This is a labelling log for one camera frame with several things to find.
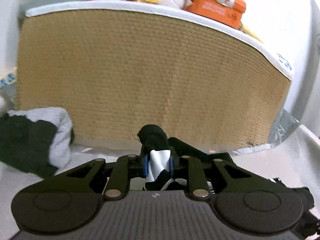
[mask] silver screw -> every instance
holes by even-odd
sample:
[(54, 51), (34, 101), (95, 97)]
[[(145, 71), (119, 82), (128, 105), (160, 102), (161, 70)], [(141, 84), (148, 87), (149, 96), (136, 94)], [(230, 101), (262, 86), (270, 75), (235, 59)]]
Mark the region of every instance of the silver screw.
[(205, 189), (196, 189), (193, 192), (193, 195), (195, 195), (196, 197), (206, 197), (209, 195), (209, 192), (206, 191)]
[(109, 189), (106, 191), (106, 196), (108, 197), (119, 197), (121, 195), (121, 191), (117, 189)]

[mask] orange first aid box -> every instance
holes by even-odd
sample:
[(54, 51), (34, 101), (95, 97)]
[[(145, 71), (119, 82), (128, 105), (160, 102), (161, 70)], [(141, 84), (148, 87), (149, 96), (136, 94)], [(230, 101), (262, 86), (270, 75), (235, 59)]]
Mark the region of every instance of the orange first aid box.
[(246, 9), (246, 3), (243, 0), (191, 1), (193, 4), (186, 7), (186, 11), (222, 22), (235, 29), (240, 28), (240, 20)]

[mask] woven mat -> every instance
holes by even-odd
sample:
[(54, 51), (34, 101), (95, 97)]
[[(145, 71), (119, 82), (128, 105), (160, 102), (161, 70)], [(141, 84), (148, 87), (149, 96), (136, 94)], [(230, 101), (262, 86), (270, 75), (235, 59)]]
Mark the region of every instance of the woven mat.
[(263, 144), (289, 86), (246, 43), (165, 16), (55, 12), (20, 35), (18, 109), (65, 108), (83, 145), (137, 149), (147, 123), (201, 149)]

